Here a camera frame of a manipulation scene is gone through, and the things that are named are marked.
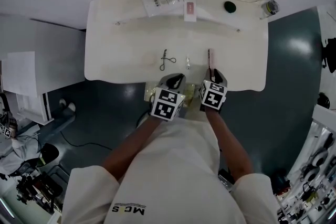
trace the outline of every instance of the white cloth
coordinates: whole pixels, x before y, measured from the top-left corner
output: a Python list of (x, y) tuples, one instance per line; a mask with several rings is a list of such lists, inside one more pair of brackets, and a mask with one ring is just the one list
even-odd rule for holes
[[(40, 130), (36, 124), (20, 136), (30, 136), (37, 139), (37, 131)], [(21, 164), (33, 158), (39, 157), (37, 140), (27, 137), (10, 139), (0, 135), (0, 173), (10, 175), (20, 168)]]
[(62, 224), (277, 223), (267, 176), (240, 178), (231, 195), (218, 168), (219, 148), (208, 123), (162, 123), (121, 183), (100, 166), (72, 170)]

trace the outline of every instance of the sleeve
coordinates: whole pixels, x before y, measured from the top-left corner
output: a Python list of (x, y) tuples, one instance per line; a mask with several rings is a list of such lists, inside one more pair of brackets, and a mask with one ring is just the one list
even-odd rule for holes
[(118, 188), (118, 181), (103, 167), (73, 169), (65, 195), (62, 224), (103, 223)]
[(15, 152), (10, 152), (6, 157), (0, 159), (0, 173), (10, 175), (20, 168), (22, 160)]
[(18, 140), (18, 139), (11, 139), (12, 140), (12, 147), (14, 152), (17, 154), (17, 156), (22, 159), (22, 161), (25, 160), (26, 156), (26, 150), (25, 150), (25, 144)]
[(247, 224), (277, 224), (278, 204), (271, 180), (262, 174), (241, 177), (231, 192)]

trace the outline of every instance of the cable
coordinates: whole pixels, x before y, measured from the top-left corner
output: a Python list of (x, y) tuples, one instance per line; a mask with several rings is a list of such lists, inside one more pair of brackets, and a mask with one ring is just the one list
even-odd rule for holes
[(107, 147), (107, 146), (103, 146), (103, 145), (101, 145), (101, 144), (98, 144), (98, 143), (94, 143), (94, 142), (90, 142), (90, 143), (86, 143), (86, 144), (82, 144), (82, 145), (73, 145), (73, 144), (71, 144), (66, 138), (65, 138), (65, 136), (63, 135), (63, 133), (62, 133), (62, 131), (59, 131), (60, 133), (61, 133), (61, 135), (63, 136), (63, 138), (64, 138), (64, 140), (70, 145), (70, 146), (74, 146), (74, 147), (82, 147), (82, 146), (87, 146), (87, 145), (95, 145), (95, 146), (101, 146), (101, 147), (103, 147), (103, 148), (106, 148), (107, 150), (113, 150), (113, 149), (111, 149), (111, 148), (109, 148), (109, 147)]
[(163, 60), (163, 64), (160, 65), (160, 70), (161, 70), (161, 71), (164, 71), (164, 68), (165, 68), (164, 60), (168, 60), (168, 61), (170, 61), (170, 62), (172, 62), (172, 63), (176, 63), (176, 58), (174, 58), (174, 57), (172, 57), (172, 58), (166, 58), (166, 54), (167, 54), (167, 49), (164, 50), (164, 52), (163, 52), (163, 56), (162, 56), (162, 58), (161, 58), (161, 59)]

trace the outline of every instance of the small bottle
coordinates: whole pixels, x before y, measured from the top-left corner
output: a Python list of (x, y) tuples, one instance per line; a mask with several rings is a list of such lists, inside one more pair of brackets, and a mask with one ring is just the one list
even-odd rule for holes
[(269, 0), (266, 3), (263, 3), (262, 6), (263, 14), (260, 19), (268, 18), (279, 12), (279, 4), (275, 0)]

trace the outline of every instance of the dark blue floor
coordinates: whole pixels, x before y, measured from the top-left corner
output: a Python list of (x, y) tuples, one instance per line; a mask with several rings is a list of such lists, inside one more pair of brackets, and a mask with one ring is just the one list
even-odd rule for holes
[[(311, 123), (321, 76), (320, 26), (316, 9), (269, 24), (266, 87), (262, 92), (229, 92), (222, 117), (250, 154), (255, 170), (270, 175), (289, 170), (298, 156)], [(135, 129), (148, 108), (145, 84), (85, 81), (49, 93), (51, 108), (65, 98), (77, 107), (77, 118), (64, 129), (74, 144), (96, 142), (116, 147)], [(61, 136), (51, 143), (59, 161), (74, 167), (99, 165), (109, 151), (94, 145), (72, 147)]]

